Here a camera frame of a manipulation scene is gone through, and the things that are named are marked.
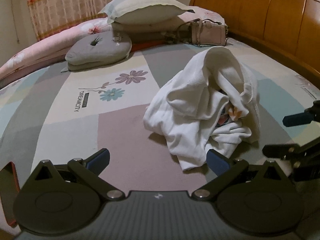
pink handbag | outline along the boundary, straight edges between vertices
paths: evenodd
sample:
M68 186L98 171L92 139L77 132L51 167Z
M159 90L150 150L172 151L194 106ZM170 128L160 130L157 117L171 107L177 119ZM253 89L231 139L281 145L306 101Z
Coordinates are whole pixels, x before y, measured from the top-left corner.
M180 28L185 24L189 25L187 40L180 38ZM197 46L225 46L228 40L228 26L211 19L201 20L198 18L180 25L177 29L177 37L179 41Z

teal flower print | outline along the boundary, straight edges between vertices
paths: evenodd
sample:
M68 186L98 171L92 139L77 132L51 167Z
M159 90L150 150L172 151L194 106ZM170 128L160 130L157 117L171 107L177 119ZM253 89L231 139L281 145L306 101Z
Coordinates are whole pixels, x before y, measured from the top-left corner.
M108 91L104 91L102 95L100 95L100 99L102 101L111 101L111 99L113 100L117 100L118 98L122 97L123 93L125 90L121 90L121 88L119 89L115 89L113 88L112 90L108 90Z

floral blanket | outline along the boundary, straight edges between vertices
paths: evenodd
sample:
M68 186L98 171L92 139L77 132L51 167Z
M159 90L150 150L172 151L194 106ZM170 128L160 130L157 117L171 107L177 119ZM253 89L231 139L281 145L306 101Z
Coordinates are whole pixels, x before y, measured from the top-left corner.
M90 24L78 26L88 32L93 28ZM261 139L254 145L241 143L233 157L261 164L265 161L261 149L266 144L294 141L303 145L320 136L320 125L315 122L292 128L282 125L285 115L303 112L320 99L315 86L243 43L229 39L227 48L255 74L260 93ZM182 172L177 158L169 154L165 138L145 130L142 118L160 87L204 49L162 45L135 52L110 67L72 73L61 73L64 61L11 83L0 90L0 169L12 161L22 187L40 160L64 164L107 148L110 164L100 177L125 193L192 192L201 187L215 174L206 165ZM286 162L279 163L290 172ZM313 239L305 234L318 230L312 225L319 224L319 185L301 187L306 213L298 233L304 239ZM0 228L19 232L6 224L2 211L0 215Z

smartphone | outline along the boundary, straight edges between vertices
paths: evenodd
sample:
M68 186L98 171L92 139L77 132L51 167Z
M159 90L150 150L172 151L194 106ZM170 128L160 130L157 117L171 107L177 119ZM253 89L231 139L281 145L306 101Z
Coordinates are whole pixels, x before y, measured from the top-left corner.
M20 191L18 176L13 162L9 162L0 171L0 199L4 217L9 226L17 226L13 214L13 202Z

headboard panel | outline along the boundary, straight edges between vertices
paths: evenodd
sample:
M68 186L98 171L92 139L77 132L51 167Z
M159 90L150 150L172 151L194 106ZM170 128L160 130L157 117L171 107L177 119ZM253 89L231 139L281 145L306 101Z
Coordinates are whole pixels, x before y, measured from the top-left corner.
M190 5L219 13L230 37L320 88L320 0L191 0Z

